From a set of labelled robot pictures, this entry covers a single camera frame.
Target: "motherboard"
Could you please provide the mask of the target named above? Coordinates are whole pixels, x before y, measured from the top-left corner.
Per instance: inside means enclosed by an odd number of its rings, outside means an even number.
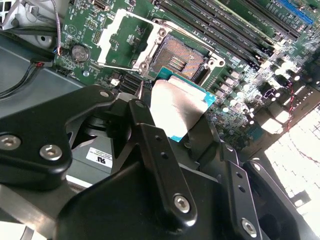
[[[115,94],[178,77],[214,98],[207,119],[240,150],[263,131],[283,131],[308,97],[292,102],[313,81],[306,69],[318,56],[319,8],[317,0],[71,0],[54,64]]]

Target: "sticker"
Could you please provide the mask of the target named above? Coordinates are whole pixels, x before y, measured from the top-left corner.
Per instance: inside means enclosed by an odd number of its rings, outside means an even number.
[[[86,155],[86,159],[94,161],[108,168],[112,168],[112,155],[93,147],[90,147],[89,152]]]

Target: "green circuit board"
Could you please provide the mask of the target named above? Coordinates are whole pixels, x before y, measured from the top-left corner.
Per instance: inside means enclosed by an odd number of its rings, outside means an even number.
[[[231,86],[232,90],[224,92],[222,96],[216,95],[217,101],[208,110],[208,120],[214,121],[218,129],[224,130],[221,137],[236,146],[244,136],[256,139],[260,133],[259,126],[248,125],[248,118],[244,114],[247,103],[253,102],[258,109],[271,104],[268,99],[261,100],[260,86],[269,82],[280,93],[286,91],[275,81],[271,66],[278,59],[284,58],[294,63],[293,71],[299,72],[317,51],[320,42],[318,1],[287,1],[301,13],[305,13],[312,24],[306,23],[306,20],[297,17],[297,13],[290,12],[283,3],[276,0],[258,1],[270,16],[277,19],[282,28],[270,25],[268,19],[265,19],[266,15],[257,13],[257,7],[253,10],[246,7],[251,2],[252,0],[73,0],[69,4],[61,32],[63,54],[55,57],[54,64],[57,69],[65,70],[66,75],[85,85],[99,84],[115,93],[121,92],[121,83],[115,87],[112,84],[114,78],[134,78],[146,81],[151,87],[157,72],[150,71],[147,76],[142,77],[130,70],[99,65],[101,48],[98,42],[103,29],[114,21],[119,9],[125,9],[146,20],[162,19],[175,23],[212,46],[215,53],[226,62],[224,67],[216,67],[212,71],[201,84],[203,89],[215,95],[221,90],[221,84],[226,78],[231,77],[233,72],[238,73],[234,79],[236,84]],[[145,42],[151,29],[148,22],[126,16],[117,33],[110,39],[111,49],[106,57],[106,64],[130,69],[133,61],[146,47]],[[288,30],[288,33],[281,34],[279,29]],[[170,35],[197,53],[208,55],[208,50],[194,39],[174,30]],[[89,50],[90,57],[87,61],[76,62],[73,59],[70,52],[76,44]],[[244,91],[244,95],[238,96],[234,89],[241,90],[239,84],[243,82],[248,83],[248,89]],[[230,104],[230,97],[237,101],[236,105]],[[227,105],[229,111],[223,111],[222,105]]]

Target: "ram slot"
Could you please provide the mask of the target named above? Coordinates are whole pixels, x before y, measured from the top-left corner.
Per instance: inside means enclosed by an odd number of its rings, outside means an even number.
[[[203,6],[199,6],[198,4],[195,4],[193,2],[189,1],[189,5],[191,6],[191,9],[194,9],[198,12],[199,15],[197,15],[197,17],[201,18],[207,24],[211,25],[213,28],[215,28],[221,34],[225,35],[231,41],[237,42],[238,45],[246,49],[248,52],[251,52],[251,54],[255,54],[254,52],[252,52],[252,48],[258,50],[258,52],[261,52],[262,54],[265,54],[261,46],[252,41],[243,32],[239,31],[236,28],[232,28],[232,26],[229,26],[225,22],[218,19],[215,14],[206,11],[204,8],[202,8]]]
[[[230,26],[234,26],[234,29],[243,29],[248,35],[253,36],[255,39],[259,39],[261,42],[266,43],[267,45],[274,44],[272,39],[266,38],[265,36],[262,37],[261,34],[259,34],[258,29],[252,29],[248,24],[245,24],[236,15],[230,14],[227,11],[224,10],[220,5],[218,5],[216,2],[208,2],[207,0],[192,0],[193,2],[197,4],[201,4],[201,6],[206,9],[209,13],[212,13],[217,18],[219,18],[221,21],[225,22],[226,24]]]
[[[204,34],[206,36],[206,38],[208,40],[210,40],[212,43],[214,43],[215,45],[218,46],[222,46],[224,49],[228,50],[230,53],[232,53],[233,55],[235,55],[238,59],[246,62],[247,64],[253,66],[257,65],[255,59],[253,60],[253,58],[251,57],[251,55],[249,54],[249,56],[247,56],[246,54],[240,52],[237,48],[235,48],[232,44],[227,44],[227,42],[219,39],[218,37],[216,37],[213,33],[209,32],[208,30],[206,30],[203,26],[200,26],[199,23],[201,22],[200,20],[198,20],[198,23],[195,23],[194,21],[192,21],[188,15],[182,14],[181,12],[173,9],[173,7],[167,3],[168,1],[164,2],[162,1],[160,3],[160,7],[163,8],[163,10],[177,16],[178,18],[180,18],[181,20],[183,20],[184,22],[186,22],[187,24],[189,24],[190,26],[192,26],[194,29],[198,30],[200,33]]]
[[[267,11],[265,7],[261,6],[255,0],[237,0],[243,6],[248,8],[253,14],[264,20],[267,24],[272,26],[275,30],[292,41],[296,41],[301,34],[295,29],[278,19],[271,12]]]
[[[208,15],[205,16],[204,14],[201,14],[202,11],[195,7],[193,4],[193,10],[190,8],[186,8],[185,3],[187,1],[185,0],[171,0],[173,3],[175,3],[177,6],[181,7],[183,10],[188,12],[190,15],[194,17],[197,21],[199,21],[202,25],[206,26],[208,29],[216,31],[216,34],[219,35],[224,41],[229,43],[230,45],[235,45],[240,51],[242,51],[244,54],[255,56],[257,55],[256,52],[254,52],[250,47],[245,45],[243,42],[241,42],[239,39],[234,38],[232,35],[228,35],[225,31],[223,31],[219,26],[216,26],[213,21],[208,19]]]
[[[238,21],[236,18],[233,19],[233,16],[230,14],[226,17],[226,12],[221,10],[219,6],[215,7],[213,10],[208,4],[204,3],[204,0],[191,0],[193,2],[193,5],[199,7],[199,9],[205,13],[206,15],[212,17],[214,21],[216,21],[218,24],[223,26],[225,29],[227,29],[229,32],[232,32],[234,35],[238,36],[239,38],[245,39],[246,42],[251,44],[253,47],[257,48],[258,50],[264,52],[262,49],[261,43],[256,40],[258,38],[261,42],[265,42],[268,46],[270,45],[270,42],[266,41],[266,39],[262,38],[259,34],[257,34],[255,31],[251,30],[251,28],[245,26],[242,24],[241,21]]]

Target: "metal bracket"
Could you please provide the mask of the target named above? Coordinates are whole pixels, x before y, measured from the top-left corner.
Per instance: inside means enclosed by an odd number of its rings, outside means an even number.
[[[249,160],[244,163],[243,168],[250,177],[252,190],[258,193],[257,210],[267,209],[266,215],[260,213],[262,222],[264,222],[265,216],[275,216],[272,222],[273,226],[280,225],[279,237],[284,240],[319,239],[262,165],[254,160]],[[268,227],[268,230],[273,235],[277,232],[277,229],[272,225]]]
[[[199,170],[217,179],[222,185],[219,201],[223,221],[232,231],[230,238],[261,240],[262,234],[246,171],[239,167],[236,151],[221,141],[216,128],[203,115],[189,131],[191,152]]]
[[[132,161],[129,156],[139,148],[140,158],[150,177],[154,203],[165,219],[162,222],[175,232],[193,226],[197,220],[197,207],[165,131],[154,126],[149,107],[139,99],[130,100],[127,109],[131,137],[124,146],[113,142],[112,172]],[[136,161],[139,157],[131,156],[131,159]]]
[[[38,190],[59,186],[81,124],[114,100],[111,92],[92,85],[1,118],[0,136],[7,137],[0,142],[0,183]]]
[[[138,59],[134,61],[132,68],[128,68],[126,66],[112,66],[112,65],[106,64],[106,58],[111,48],[111,43],[110,43],[111,36],[117,34],[120,28],[120,24],[125,16],[130,16],[130,17],[140,19],[153,26],[153,29],[146,42],[147,47],[143,52],[140,53]],[[157,51],[159,45],[163,42],[164,38],[169,32],[171,32],[171,29],[169,27],[157,24],[154,21],[145,19],[130,11],[126,11],[125,9],[118,9],[113,22],[110,25],[108,25],[106,29],[102,31],[100,40],[97,44],[101,48],[101,53],[99,55],[97,62],[100,66],[103,66],[103,67],[123,69],[128,71],[136,71],[143,75],[148,70],[152,57]]]

